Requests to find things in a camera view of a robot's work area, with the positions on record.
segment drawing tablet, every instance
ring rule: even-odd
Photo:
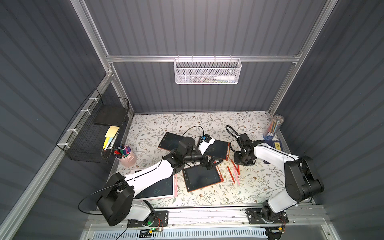
[[[179,142],[182,139],[183,139],[183,136],[180,136],[180,135],[177,135],[174,133],[170,133],[170,132],[166,132],[158,147],[165,149],[165,150],[168,150],[168,151],[171,151],[171,150],[179,147]]]
[[[142,169],[133,169],[131,174],[135,172],[140,172]],[[147,187],[141,191],[136,197],[135,200],[149,200],[149,199],[159,199],[165,197],[174,197],[175,196],[175,182],[174,176],[170,176],[167,179],[158,181],[157,183]]]
[[[166,132],[158,147],[171,151],[172,149],[178,148],[179,142],[182,139],[183,137],[180,135]],[[204,154],[228,160],[229,142],[215,140],[215,142],[207,148]]]
[[[187,192],[223,182],[223,177],[217,167],[207,170],[205,167],[196,165],[183,169],[183,176]]]

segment black mounting plate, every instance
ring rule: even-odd
[[[143,224],[145,224],[144,222],[132,220],[132,221],[130,221],[128,228],[130,228],[130,227],[158,227],[159,226],[159,220],[158,219],[161,219],[161,221],[163,222],[163,225],[161,225],[161,223],[160,223],[160,226],[166,227],[168,225],[168,211],[156,211],[155,220],[153,221],[151,226],[145,226],[145,225],[143,226]]]
[[[249,224],[266,224],[266,222],[263,220],[263,218],[261,216],[259,216],[261,210],[262,210],[262,208],[245,209],[245,213],[247,214],[247,219],[248,219]],[[285,223],[289,222],[286,214],[284,215],[283,220],[285,221]],[[278,219],[272,223],[283,224],[283,222],[280,219]]]

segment black cable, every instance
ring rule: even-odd
[[[204,136],[204,129],[203,129],[202,126],[196,125],[196,126],[193,126],[193,127],[199,127],[199,128],[201,128],[201,130],[203,130],[203,136]]]
[[[231,133],[231,132],[228,130],[228,128],[231,129],[236,135],[234,135],[233,133]],[[242,150],[242,149],[243,149],[243,146],[242,146],[241,141],[240,141],[240,139],[239,139],[239,134],[235,131],[235,129],[233,129],[233,127],[231,127],[231,126],[229,126],[229,125],[226,125],[226,126],[225,126],[225,129],[226,129],[226,131],[227,131],[229,134],[231,134],[231,135],[235,138],[237,144],[239,145],[240,149]],[[233,147],[232,147],[232,144],[230,144],[229,147],[231,148],[231,150],[232,150],[233,152],[242,152],[241,150],[240,150],[240,151],[234,150]]]
[[[122,232],[120,235],[119,235],[119,237],[118,238],[116,238],[116,240],[118,240],[124,233],[125,233],[125,231],[128,229],[128,227],[129,227],[129,225],[131,224],[131,221],[132,221],[132,219],[130,219],[128,222],[127,222],[127,228],[124,230],[124,232]]]
[[[232,151],[235,151],[235,150],[233,150],[233,148],[232,148],[232,142],[233,141],[236,141],[237,139],[234,139],[234,140],[232,140],[230,143],[229,143],[229,147],[232,149]]]
[[[114,184],[114,185],[112,185],[112,186],[105,187],[105,188],[100,189],[100,190],[98,190],[98,191],[96,191],[96,192],[94,192],[94,193],[91,193],[90,195],[86,196],[85,198],[83,198],[83,199],[79,202],[79,204],[77,205],[77,209],[78,209],[79,211],[81,211],[82,213],[85,213],[85,214],[91,214],[91,215],[103,215],[103,214],[93,214],[93,213],[90,213],[90,212],[84,212],[83,210],[80,209],[80,204],[82,203],[82,201],[84,201],[85,199],[87,199],[88,197],[90,197],[91,195],[93,195],[93,194],[95,194],[95,193],[98,193],[98,192],[100,192],[100,191],[103,191],[104,189],[107,189],[107,188],[110,188],[110,187],[114,187],[114,186],[117,186],[117,185],[122,185],[122,184],[123,184],[122,182],[120,182],[120,183],[116,183],[116,184]]]

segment aluminum frame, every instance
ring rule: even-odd
[[[288,91],[288,88],[291,86],[293,80],[295,79],[297,73],[299,72],[301,66],[303,65],[305,59],[307,58],[314,42],[316,41],[317,37],[319,36],[322,28],[324,27],[325,23],[327,22],[329,16],[331,15],[331,12],[333,11],[334,7],[336,6],[338,0],[327,0],[327,2],[324,4],[323,9],[320,12],[319,17],[317,18],[315,24],[313,25],[313,28],[308,35],[308,38],[306,39],[303,48],[301,49],[300,59],[297,63],[294,63],[294,65],[289,70],[282,86],[280,87],[279,91],[277,92],[277,95],[275,99],[273,100],[269,112],[271,115],[274,115],[276,113],[277,108],[279,107],[281,101],[283,100],[285,94]]]
[[[158,211],[169,211],[168,226],[165,228],[210,228],[217,227],[275,227],[280,224],[249,224],[245,209],[259,207],[261,204],[244,205],[237,207],[184,207],[184,208],[160,208]],[[290,225],[329,225],[330,218],[322,205],[299,204],[286,210]],[[121,230],[125,226],[122,222],[110,227],[102,215],[90,215],[85,223],[84,231],[95,230]]]
[[[99,84],[99,86],[97,86],[97,91],[95,90],[89,97],[83,109],[87,109],[99,93],[105,92],[111,80],[112,74],[111,72],[108,72]],[[74,129],[84,114],[88,113],[86,113],[85,111],[80,111],[79,114],[73,120],[72,124],[69,126],[69,129]],[[71,132],[66,131],[60,139],[60,142],[65,143],[70,135]],[[3,223],[0,225],[1,240],[11,240],[13,238],[13,236],[16,234],[17,230],[23,223],[24,219],[27,217],[29,211],[35,204],[36,200],[40,196],[41,192],[45,188],[46,184],[51,179],[53,173],[59,166],[64,156],[64,151],[61,150],[58,146],[56,146],[51,152],[51,154],[48,156],[40,170],[34,176],[32,181],[29,183],[28,187],[25,189],[25,191],[23,192],[19,200],[16,202],[12,210],[4,219]]]
[[[87,7],[85,1],[84,0],[71,0],[71,4],[73,5],[73,8],[75,9],[75,11],[76,11],[76,13],[80,19],[80,22],[83,25],[85,32],[87,33],[88,38],[90,39],[90,41],[93,45],[93,48],[95,49],[95,51],[99,57],[99,60],[104,67],[104,70],[106,72],[112,71],[112,73],[114,75],[114,79],[112,80],[113,88],[115,89],[118,97],[128,99],[129,111],[130,111],[130,114],[133,116],[134,115],[134,109],[131,105],[131,101],[129,100],[128,95],[126,94],[124,87],[122,86],[122,83],[120,81],[119,75],[116,72],[116,69],[114,68],[113,64],[110,64],[106,59],[106,56],[108,56],[107,48],[105,47],[105,45],[101,39],[100,33],[96,28],[96,25],[92,19],[91,13],[88,10],[88,7]]]
[[[173,63],[175,59],[199,60],[228,60],[240,58],[243,63],[297,63],[299,55],[276,55],[276,56],[113,56],[106,57],[109,63]]]

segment floral table cover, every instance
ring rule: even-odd
[[[128,133],[126,145],[132,147],[137,156],[134,166],[126,168],[119,164],[118,172],[130,174],[132,169],[145,168],[159,162],[169,151],[158,148],[165,132],[182,135],[194,125],[200,125],[205,133],[213,138],[230,142],[234,138],[225,130],[232,126],[239,134],[247,133],[252,140],[263,139],[263,133],[269,120],[264,111],[222,112],[222,113],[185,113],[185,114],[148,114],[135,115]],[[185,136],[200,136],[198,127],[189,130]],[[239,149],[236,141],[234,149]],[[192,192],[187,192],[182,173],[177,174],[177,197],[149,200],[154,207],[182,207],[202,205],[231,205],[262,203],[284,189],[284,176],[281,170],[272,164],[264,164],[258,159],[253,166],[240,166],[238,185],[233,183],[227,166],[233,177],[233,164],[224,160],[218,167],[224,181]]]

